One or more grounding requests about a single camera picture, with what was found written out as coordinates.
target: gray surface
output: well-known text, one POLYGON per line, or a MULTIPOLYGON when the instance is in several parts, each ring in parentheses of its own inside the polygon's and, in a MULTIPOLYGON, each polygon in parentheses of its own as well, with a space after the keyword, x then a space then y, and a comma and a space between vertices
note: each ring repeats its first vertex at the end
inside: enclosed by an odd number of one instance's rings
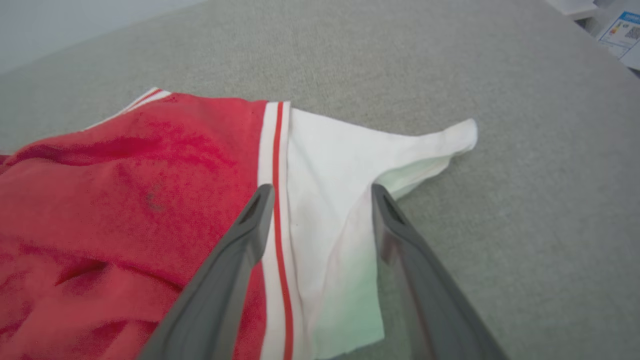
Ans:
POLYGON ((203 1, 2 0, 0 74, 83 40, 203 1))
MULTIPOLYGON (((514 359, 640 354, 640 81, 543 1, 199 4, 2 76, 0 150, 154 85, 403 134, 476 118, 401 207, 514 359)), ((370 353, 395 358, 396 328, 370 353)))

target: white fabric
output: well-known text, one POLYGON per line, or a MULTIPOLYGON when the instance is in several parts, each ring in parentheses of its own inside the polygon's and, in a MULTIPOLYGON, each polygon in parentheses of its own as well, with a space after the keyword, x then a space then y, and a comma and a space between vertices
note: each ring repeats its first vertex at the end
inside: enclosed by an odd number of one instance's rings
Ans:
POLYGON ((441 133, 382 133, 292 109, 287 154, 289 227, 312 359, 381 340, 371 184, 398 198, 471 150, 472 119, 441 133))

